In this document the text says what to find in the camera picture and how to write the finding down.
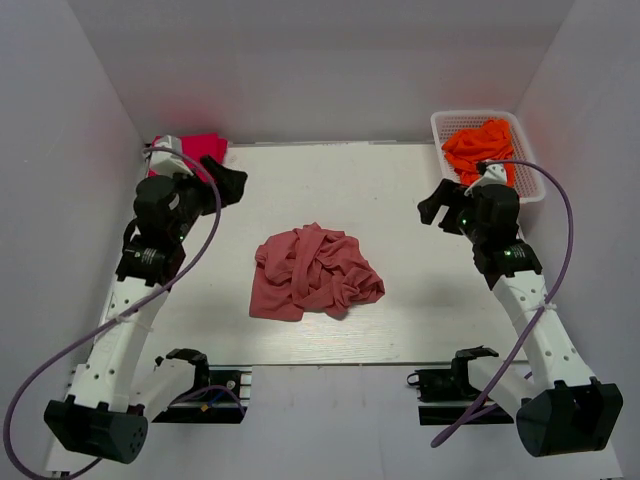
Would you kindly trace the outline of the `salmon pink t-shirt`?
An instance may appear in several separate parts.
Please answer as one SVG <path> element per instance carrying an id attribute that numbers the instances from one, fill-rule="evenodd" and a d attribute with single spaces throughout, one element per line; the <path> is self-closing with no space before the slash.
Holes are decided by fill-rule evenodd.
<path id="1" fill-rule="evenodd" d="M 307 312 L 344 318 L 385 295 L 359 240 L 313 223 L 270 236 L 255 253 L 249 315 L 298 322 Z"/>

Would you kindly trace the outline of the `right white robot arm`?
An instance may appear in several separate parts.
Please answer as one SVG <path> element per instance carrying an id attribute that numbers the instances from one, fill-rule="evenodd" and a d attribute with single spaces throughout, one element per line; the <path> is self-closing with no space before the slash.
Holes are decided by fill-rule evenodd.
<path id="1" fill-rule="evenodd" d="M 583 361 L 551 303 L 541 264 L 519 236 L 520 200 L 506 185 L 466 188 L 445 179 L 418 205 L 429 225 L 441 207 L 440 228 L 465 236 L 473 260 L 518 336 L 506 358 L 490 348 L 456 353 L 453 390 L 473 408 L 466 423 L 492 401 L 515 422 L 533 457 L 603 450 L 623 406 L 614 383 L 603 383 Z"/>

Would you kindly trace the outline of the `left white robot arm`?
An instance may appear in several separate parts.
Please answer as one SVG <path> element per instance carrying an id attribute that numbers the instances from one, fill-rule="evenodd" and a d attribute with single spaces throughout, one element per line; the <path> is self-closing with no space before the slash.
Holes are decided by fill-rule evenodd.
<path id="1" fill-rule="evenodd" d="M 188 233 L 200 217 L 218 215 L 244 194 L 247 173 L 209 156 L 199 163 L 204 175 L 178 164 L 136 187 L 105 321 L 66 398 L 50 401 L 44 413 L 71 452 L 129 464 L 152 420 L 175 400 L 199 399 L 210 390 L 206 355 L 187 348 L 157 358 L 145 380 L 134 380 L 152 324 L 183 268 Z"/>

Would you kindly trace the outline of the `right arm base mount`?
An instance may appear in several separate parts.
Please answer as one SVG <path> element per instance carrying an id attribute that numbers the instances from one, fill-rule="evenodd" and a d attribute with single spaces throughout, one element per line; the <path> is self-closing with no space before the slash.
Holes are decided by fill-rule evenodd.
<path id="1" fill-rule="evenodd" d="M 478 346 L 458 350 L 448 366 L 415 370 L 406 378 L 418 393 L 421 426 L 448 426 L 478 397 L 480 391 L 468 379 L 468 363 L 483 357 L 497 357 L 493 349 Z"/>

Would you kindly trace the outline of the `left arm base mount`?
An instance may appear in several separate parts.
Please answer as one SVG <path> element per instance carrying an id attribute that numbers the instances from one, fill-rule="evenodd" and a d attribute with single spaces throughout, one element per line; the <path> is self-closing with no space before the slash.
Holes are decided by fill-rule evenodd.
<path id="1" fill-rule="evenodd" d="M 154 371 L 169 360 L 191 364 L 191 388 L 181 392 L 154 419 L 159 424 L 228 424 L 238 425 L 244 419 L 241 410 L 247 411 L 252 382 L 251 367 L 211 366 L 202 352 L 192 349 L 174 349 L 165 356 L 154 359 Z"/>

